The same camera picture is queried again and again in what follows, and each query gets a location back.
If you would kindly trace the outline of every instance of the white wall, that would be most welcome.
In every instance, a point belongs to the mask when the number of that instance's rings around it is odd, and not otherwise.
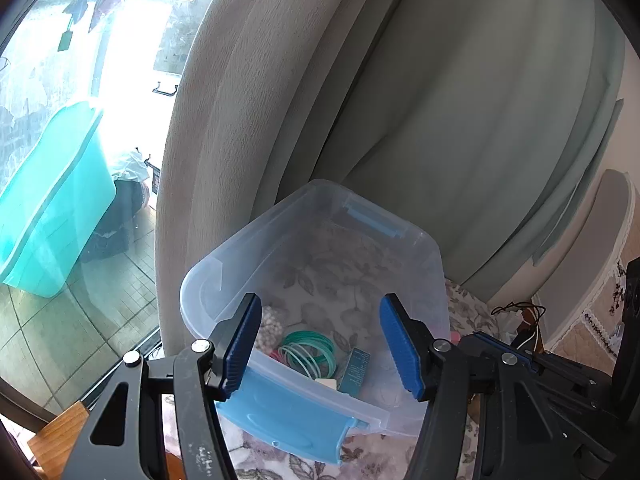
[[[628,41],[618,98],[623,98],[625,104],[609,139],[598,173],[587,190],[574,220],[544,259],[535,267],[531,260],[524,264],[489,300],[489,305],[528,300],[545,283],[571,248],[584,225],[593,205],[602,173],[607,168],[628,173],[633,183],[640,189],[640,59]]]

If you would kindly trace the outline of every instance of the white eraser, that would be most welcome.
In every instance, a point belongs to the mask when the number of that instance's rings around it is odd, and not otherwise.
[[[332,390],[338,389],[338,381],[335,379],[316,379],[316,383],[324,384],[324,386],[328,386]]]

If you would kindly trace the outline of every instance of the metal screw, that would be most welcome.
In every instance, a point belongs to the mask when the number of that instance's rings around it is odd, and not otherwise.
[[[196,341],[191,343],[191,350],[201,354],[209,350],[210,346],[211,346],[211,343],[206,339],[196,339]]]
[[[128,367],[133,368],[140,362],[140,352],[138,352],[137,350],[127,352],[122,356],[122,360]]]
[[[513,366],[518,362],[518,358],[511,352],[505,352],[502,354],[502,362],[506,365]]]
[[[438,352],[448,352],[451,350],[451,343],[446,339],[436,339],[436,341],[433,342],[433,347]]]

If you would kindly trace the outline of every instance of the teal plastic basin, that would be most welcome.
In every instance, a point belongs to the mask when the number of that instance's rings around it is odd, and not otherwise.
[[[102,110],[61,108],[0,194],[0,280],[50,298],[116,189],[95,134]]]

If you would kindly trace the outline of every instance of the glass door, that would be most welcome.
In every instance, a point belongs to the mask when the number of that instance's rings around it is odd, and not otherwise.
[[[211,1],[38,0],[1,54],[0,377],[54,413],[158,329],[153,168]]]

